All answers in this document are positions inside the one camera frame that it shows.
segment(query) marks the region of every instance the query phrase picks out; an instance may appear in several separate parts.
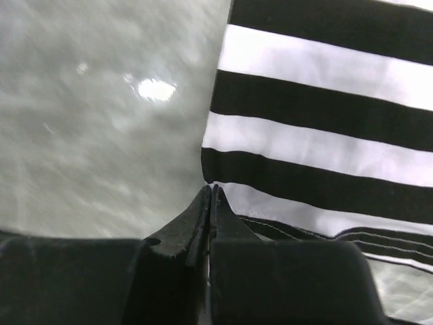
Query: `clip jaw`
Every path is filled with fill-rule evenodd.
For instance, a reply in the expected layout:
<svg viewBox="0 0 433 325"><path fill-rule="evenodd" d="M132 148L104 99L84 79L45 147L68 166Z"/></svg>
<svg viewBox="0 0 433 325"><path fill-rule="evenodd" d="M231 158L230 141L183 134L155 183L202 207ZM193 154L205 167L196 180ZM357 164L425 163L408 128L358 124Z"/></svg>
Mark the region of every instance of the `clip jaw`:
<svg viewBox="0 0 433 325"><path fill-rule="evenodd" d="M355 245L262 241L218 186L145 240L3 232L0 288L0 324L410 324L384 315Z"/></svg>

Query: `black and white striped fabric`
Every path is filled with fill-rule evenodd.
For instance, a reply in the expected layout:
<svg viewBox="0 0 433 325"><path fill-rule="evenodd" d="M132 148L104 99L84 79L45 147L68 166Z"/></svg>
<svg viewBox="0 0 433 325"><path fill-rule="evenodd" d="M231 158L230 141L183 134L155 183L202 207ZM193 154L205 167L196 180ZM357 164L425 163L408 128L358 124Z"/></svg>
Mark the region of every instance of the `black and white striped fabric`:
<svg viewBox="0 0 433 325"><path fill-rule="evenodd" d="M433 273L433 13L236 0L202 168L258 233Z"/></svg>

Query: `blurry background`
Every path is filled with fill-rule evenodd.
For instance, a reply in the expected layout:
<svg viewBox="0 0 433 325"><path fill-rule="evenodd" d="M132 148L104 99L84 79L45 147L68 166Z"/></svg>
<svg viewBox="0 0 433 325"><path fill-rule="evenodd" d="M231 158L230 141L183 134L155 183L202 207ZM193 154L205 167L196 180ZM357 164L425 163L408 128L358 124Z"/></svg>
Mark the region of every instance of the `blurry background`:
<svg viewBox="0 0 433 325"><path fill-rule="evenodd" d="M1 0L0 228L144 238L185 209L229 3ZM429 324L429 278L371 266L388 314Z"/></svg>

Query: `seam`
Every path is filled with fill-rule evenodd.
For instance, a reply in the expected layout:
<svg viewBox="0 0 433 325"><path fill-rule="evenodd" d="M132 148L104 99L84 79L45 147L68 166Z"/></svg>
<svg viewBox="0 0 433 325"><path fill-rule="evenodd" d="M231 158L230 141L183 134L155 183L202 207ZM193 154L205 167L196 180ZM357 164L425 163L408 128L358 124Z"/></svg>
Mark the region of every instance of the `seam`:
<svg viewBox="0 0 433 325"><path fill-rule="evenodd" d="M427 257L429 259L433 259L433 255L424 254L424 253L415 251L413 249L403 249L403 248L394 247L394 246L385 246L385 245L380 245L380 244L374 244L372 242L364 242L362 240L349 240L349 242L359 242L361 244L366 244L366 245L378 246L378 247L383 247L383 248L392 248L392 249L396 249L396 250L401 251L401 252L420 254L420 255Z"/></svg>
<svg viewBox="0 0 433 325"><path fill-rule="evenodd" d="M274 227L273 225L268 225L267 223L263 223L263 222L259 222L259 221L255 221L255 220L249 220L248 218L245 218L245 217L240 217L239 216L239 218L242 219L242 220L244 220L244 221L246 221L246 222L252 222L252 223L258 223L259 225L265 225L265 226L267 226L267 227L269 227L271 229L274 229L274 230L277 230L278 232L281 232L282 234L285 234L287 237L290 237L290 238L293 238L293 239L296 239L296 240L300 240L299 238L297 238L295 236L292 236L292 235L288 234L287 232L284 232L283 230L278 229L277 227Z"/></svg>
<svg viewBox="0 0 433 325"><path fill-rule="evenodd" d="M416 242L414 240L407 240L407 239L393 238L393 237L383 236L383 235L377 235L377 234L370 234L369 232L348 232L346 234L336 236L334 240L339 240L341 238L348 237L350 235L368 235L368 236L373 236L373 237L378 237L378 238L384 238L384 239L390 239L390 240L398 240L400 242L406 242L408 244L418 244L418 245L425 246L425 247L433 249L433 246L430 246L428 244L424 244L423 242Z"/></svg>
<svg viewBox="0 0 433 325"><path fill-rule="evenodd" d="M255 215L259 216L259 214L255 213L254 211L249 211L249 212L250 213L254 213ZM262 222L255 221L255 220L249 220L248 218L240 217L240 216L239 216L239 218L241 218L241 219L243 219L245 221L248 221L248 222L253 222L253 223L258 223L258 224L261 224L261 225L265 225L265 226L270 227L270 228L272 228L274 230L277 230L278 232L281 232L282 234L285 234L286 236L288 236L290 238L293 238L293 239L296 239L296 240L300 240L299 238L296 238L296 237L294 237L292 235L289 235L286 232L284 232L283 230L280 230L277 227L274 227L272 225L268 225L267 223L262 223ZM347 234L344 234L344 235L337 236L335 238L329 239L329 238L322 237L322 236L319 236L317 234L314 234L312 232L309 232L308 230L301 229L299 227L294 227L294 226L290 226L290 227L296 228L297 230L300 230L301 232L304 232L305 234L310 234L310 235L312 235L312 236L314 236L316 238L322 239L322 240L340 240L341 238L343 238L345 236L348 236L350 234L367 234L367 235L370 235L370 236L373 236L373 237L374 236L376 236L376 237L385 237L385 238L389 238L389 239L392 239L392 240L399 240L401 242L412 242L414 244L423 244L424 246L431 247L431 246L429 246L427 244L420 243L420 242L413 242L413 241L410 241L410 240L402 240L402 239L398 239L398 238L391 238L391 237L386 237L386 236L380 236L380 235L370 234L370 233L367 233L367 232L365 232L365 233L363 233L363 232L347 233ZM381 245L381 244L375 244L375 243L372 243L372 242L365 242L363 240L347 240L347 241L348 242L354 242L354 243L358 242L360 244L366 244L366 245L377 246L377 247L382 247L382 248L395 249L397 251L401 251L401 252L405 252L405 253L419 254L419 255L424 256L426 258L433 259L433 255L425 254L425 253L422 253L422 252L419 252L419 251L415 251L415 250L412 250L412 249L404 249L404 248L399 248L399 247L395 247L395 246L386 246L386 245Z"/></svg>
<svg viewBox="0 0 433 325"><path fill-rule="evenodd" d="M255 212L255 211L251 211L251 210L247 211L246 209L236 209L236 210L238 210L241 213L250 213L252 215L256 215L257 217L261 217L261 219L266 218L266 219L272 220L272 217L270 215L263 215L263 214ZM315 234L315 233L310 232L308 230L304 230L302 228L299 228L299 227L296 227L296 226L293 226L293 225L289 225L289 226L293 227L293 228L295 228L297 230L299 230L300 232L303 232L305 234L314 236L316 238L329 240L329 238L327 238L325 236ZM369 232L347 232L347 233L345 233L343 235L339 235L339 236L335 237L335 239L341 239L341 238L349 236L351 234L365 234L365 235L372 236L372 237L378 237L378 238L385 238L385 239L395 240L397 242L406 242L406 243L409 243L409 244L418 244L418 245L422 245L422 246L425 246L425 247L433 249L433 246L425 244L423 242L418 242L418 241L415 241L415 240L405 240L405 239L402 239L402 238L393 238L393 237L389 237L389 236L372 234L372 233L369 233Z"/></svg>

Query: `white stripe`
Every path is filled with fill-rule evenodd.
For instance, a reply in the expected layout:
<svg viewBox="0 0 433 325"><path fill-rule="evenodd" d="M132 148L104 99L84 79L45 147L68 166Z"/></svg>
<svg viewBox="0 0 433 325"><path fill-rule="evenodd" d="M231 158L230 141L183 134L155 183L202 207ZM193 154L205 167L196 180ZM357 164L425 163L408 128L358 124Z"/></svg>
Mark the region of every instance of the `white stripe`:
<svg viewBox="0 0 433 325"><path fill-rule="evenodd" d="M255 190L237 183L220 183L234 213L274 220L328 237L353 228L373 228L433 236L433 225L399 221L360 213L324 210Z"/></svg>
<svg viewBox="0 0 433 325"><path fill-rule="evenodd" d="M347 175L433 187L433 152L295 127L262 118L211 112L203 147L220 152L250 152Z"/></svg>
<svg viewBox="0 0 433 325"><path fill-rule="evenodd" d="M393 5L418 7L420 9L433 11L432 0L378 0L378 1L392 3Z"/></svg>
<svg viewBox="0 0 433 325"><path fill-rule="evenodd" d="M241 26L227 27L219 69L433 110L433 66Z"/></svg>
<svg viewBox="0 0 433 325"><path fill-rule="evenodd" d="M364 253L364 255L366 257L371 257L372 259L378 259L379 261L401 264L401 265L407 265L407 266L413 266L413 267L416 267L418 269L424 269L424 270L427 270L427 271L433 273L433 265L423 264L423 263L414 261L412 259L398 259L396 257L375 255L375 254L370 254L370 253Z"/></svg>

